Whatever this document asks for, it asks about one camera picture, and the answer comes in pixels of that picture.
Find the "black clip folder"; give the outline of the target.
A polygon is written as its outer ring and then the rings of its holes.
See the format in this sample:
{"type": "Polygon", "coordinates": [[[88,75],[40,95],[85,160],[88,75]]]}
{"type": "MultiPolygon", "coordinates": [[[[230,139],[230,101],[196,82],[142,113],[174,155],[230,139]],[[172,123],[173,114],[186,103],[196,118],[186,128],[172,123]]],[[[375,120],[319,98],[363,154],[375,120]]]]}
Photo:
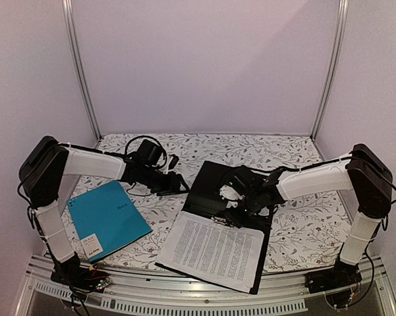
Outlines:
{"type": "Polygon", "coordinates": [[[205,161],[156,257],[156,266],[257,294],[272,217],[240,210],[245,180],[236,168],[205,161]]]}

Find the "printed paper sheet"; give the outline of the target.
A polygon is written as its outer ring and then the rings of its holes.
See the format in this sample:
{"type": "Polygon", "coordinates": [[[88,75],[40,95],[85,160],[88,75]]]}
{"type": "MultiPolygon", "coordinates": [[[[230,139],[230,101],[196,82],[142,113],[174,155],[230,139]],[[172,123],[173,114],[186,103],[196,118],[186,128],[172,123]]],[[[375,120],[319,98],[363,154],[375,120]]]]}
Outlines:
{"type": "Polygon", "coordinates": [[[258,292],[264,233],[181,211],[156,265],[248,294],[258,292]]]}

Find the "blue folder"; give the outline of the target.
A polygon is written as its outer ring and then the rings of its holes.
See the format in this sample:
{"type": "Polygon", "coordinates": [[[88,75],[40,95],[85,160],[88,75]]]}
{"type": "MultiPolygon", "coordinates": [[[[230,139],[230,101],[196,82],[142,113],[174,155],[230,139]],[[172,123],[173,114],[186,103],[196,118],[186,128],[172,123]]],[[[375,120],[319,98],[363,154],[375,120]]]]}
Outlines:
{"type": "Polygon", "coordinates": [[[67,205],[91,264],[152,231],[117,181],[80,194],[68,200],[67,205]]]}

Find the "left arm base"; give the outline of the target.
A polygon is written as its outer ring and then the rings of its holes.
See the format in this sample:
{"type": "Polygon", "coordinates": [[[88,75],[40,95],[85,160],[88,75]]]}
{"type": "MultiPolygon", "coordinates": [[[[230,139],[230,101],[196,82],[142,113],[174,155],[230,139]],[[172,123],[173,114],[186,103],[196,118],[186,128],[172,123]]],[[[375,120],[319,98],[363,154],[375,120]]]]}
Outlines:
{"type": "Polygon", "coordinates": [[[112,280],[108,273],[99,270],[96,265],[82,267],[80,259],[75,253],[64,263],[52,257],[54,270],[51,280],[83,293],[99,292],[111,285],[112,280]]]}

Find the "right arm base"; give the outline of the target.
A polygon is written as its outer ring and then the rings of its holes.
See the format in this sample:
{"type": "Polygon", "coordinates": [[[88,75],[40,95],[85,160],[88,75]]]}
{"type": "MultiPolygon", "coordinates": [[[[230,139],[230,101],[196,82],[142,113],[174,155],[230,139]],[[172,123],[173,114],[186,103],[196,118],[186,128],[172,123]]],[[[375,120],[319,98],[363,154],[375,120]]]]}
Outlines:
{"type": "Polygon", "coordinates": [[[304,285],[310,294],[332,290],[325,295],[326,302],[335,309],[343,309],[350,306],[360,292],[361,281],[358,264],[349,265],[338,258],[332,268],[306,273],[304,285]]]}

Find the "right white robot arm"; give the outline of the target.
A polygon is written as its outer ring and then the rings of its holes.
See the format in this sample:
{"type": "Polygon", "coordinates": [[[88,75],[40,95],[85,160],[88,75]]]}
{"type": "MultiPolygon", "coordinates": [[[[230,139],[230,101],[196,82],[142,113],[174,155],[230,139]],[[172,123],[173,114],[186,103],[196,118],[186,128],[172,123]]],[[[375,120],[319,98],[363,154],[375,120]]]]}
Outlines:
{"type": "Polygon", "coordinates": [[[242,227],[246,218],[263,208],[337,192],[351,217],[351,228],[339,252],[340,263],[327,274],[334,287],[352,278],[352,266],[361,260],[396,203],[392,172],[365,144],[356,144],[350,152],[329,161],[300,168],[281,166],[262,171],[235,167],[221,180],[218,192],[227,201],[229,221],[236,227],[242,227]]]}

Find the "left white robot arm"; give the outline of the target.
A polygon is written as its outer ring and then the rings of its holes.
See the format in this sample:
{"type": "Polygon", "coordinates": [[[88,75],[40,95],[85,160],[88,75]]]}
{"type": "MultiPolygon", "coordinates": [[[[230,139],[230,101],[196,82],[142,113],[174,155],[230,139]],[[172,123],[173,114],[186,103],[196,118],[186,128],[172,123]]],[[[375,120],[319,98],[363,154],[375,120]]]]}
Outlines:
{"type": "Polygon", "coordinates": [[[17,192],[33,210],[42,240],[54,260],[62,263],[58,272],[71,286],[80,285],[85,273],[71,261],[76,253],[61,220],[58,199],[64,176],[93,176],[142,184],[157,196],[190,191],[183,176],[173,170],[179,158],[168,155],[155,138],[139,138],[142,142],[136,151],[115,153],[60,143],[52,136],[44,136],[20,167],[17,192]]]}

